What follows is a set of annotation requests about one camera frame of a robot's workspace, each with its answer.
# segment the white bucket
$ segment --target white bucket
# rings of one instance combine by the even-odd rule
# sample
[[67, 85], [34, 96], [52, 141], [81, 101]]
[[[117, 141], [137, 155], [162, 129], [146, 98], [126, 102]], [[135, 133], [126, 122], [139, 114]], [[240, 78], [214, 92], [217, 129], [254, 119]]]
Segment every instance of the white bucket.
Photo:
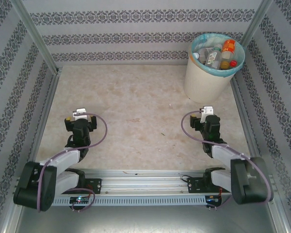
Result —
[[233, 76], [234, 74], [228, 77], [211, 75], [195, 65], [190, 56], [184, 80], [184, 92], [194, 102], [211, 104], [221, 95]]

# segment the enclosure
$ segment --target enclosure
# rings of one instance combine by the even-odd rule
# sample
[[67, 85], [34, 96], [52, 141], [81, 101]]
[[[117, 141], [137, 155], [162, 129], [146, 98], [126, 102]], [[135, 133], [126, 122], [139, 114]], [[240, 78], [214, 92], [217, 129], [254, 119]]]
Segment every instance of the enclosure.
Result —
[[[183, 90], [187, 51], [210, 32], [236, 39], [246, 58], [216, 101], [196, 103]], [[63, 150], [64, 119], [82, 107], [108, 125], [73, 166], [105, 179], [98, 198], [155, 187], [183, 197], [181, 175], [223, 166], [181, 130], [205, 105], [231, 147], [266, 161], [274, 201], [218, 211], [102, 204], [79, 215], [13, 204], [24, 165]], [[98, 120], [92, 143], [104, 130]], [[0, 0], [0, 232], [25, 231], [291, 232], [291, 0]]]

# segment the plastic bag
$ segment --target plastic bag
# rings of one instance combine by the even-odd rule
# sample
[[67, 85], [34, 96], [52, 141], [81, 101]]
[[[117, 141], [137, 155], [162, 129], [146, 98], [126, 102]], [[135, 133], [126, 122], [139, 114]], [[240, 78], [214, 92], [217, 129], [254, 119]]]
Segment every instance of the plastic bag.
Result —
[[231, 37], [222, 34], [216, 33], [206, 33], [202, 34], [194, 39], [194, 41], [189, 46], [189, 57], [193, 61], [195, 65], [201, 68], [203, 71], [219, 77], [228, 77], [230, 75], [235, 74], [238, 70], [240, 70], [243, 66], [245, 59], [244, 48], [236, 41], [236, 48], [233, 55], [233, 60], [237, 61], [237, 66], [232, 69], [227, 70], [217, 70], [201, 64], [194, 56], [193, 52], [198, 52], [201, 48], [209, 48], [213, 47], [216, 44], [224, 44], [224, 42]]

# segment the patterned wallpaper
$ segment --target patterned wallpaper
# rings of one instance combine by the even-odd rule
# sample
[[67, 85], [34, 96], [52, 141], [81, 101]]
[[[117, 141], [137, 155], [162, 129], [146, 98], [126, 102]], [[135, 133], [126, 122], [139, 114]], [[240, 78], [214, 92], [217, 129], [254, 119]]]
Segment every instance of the patterned wallpaper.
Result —
[[27, 162], [52, 73], [8, 0], [0, 0], [0, 223]]
[[272, 3], [236, 81], [291, 225], [291, 0]]
[[186, 64], [204, 32], [238, 40], [261, 0], [25, 0], [57, 66]]

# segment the floor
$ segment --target floor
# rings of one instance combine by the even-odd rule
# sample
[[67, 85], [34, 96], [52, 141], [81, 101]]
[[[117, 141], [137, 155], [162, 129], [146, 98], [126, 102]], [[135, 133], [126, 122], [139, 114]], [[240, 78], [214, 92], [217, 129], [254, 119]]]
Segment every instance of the floor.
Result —
[[[199, 170], [220, 166], [202, 145], [181, 130], [187, 112], [203, 104], [191, 101], [183, 91], [186, 66], [65, 66], [43, 134], [37, 161], [61, 151], [71, 133], [64, 119], [77, 108], [103, 117], [108, 135], [90, 149], [75, 168]], [[230, 86], [212, 103], [221, 118], [221, 137], [248, 154], [248, 147]], [[194, 136], [199, 132], [185, 128]], [[92, 143], [104, 134], [98, 120]]]

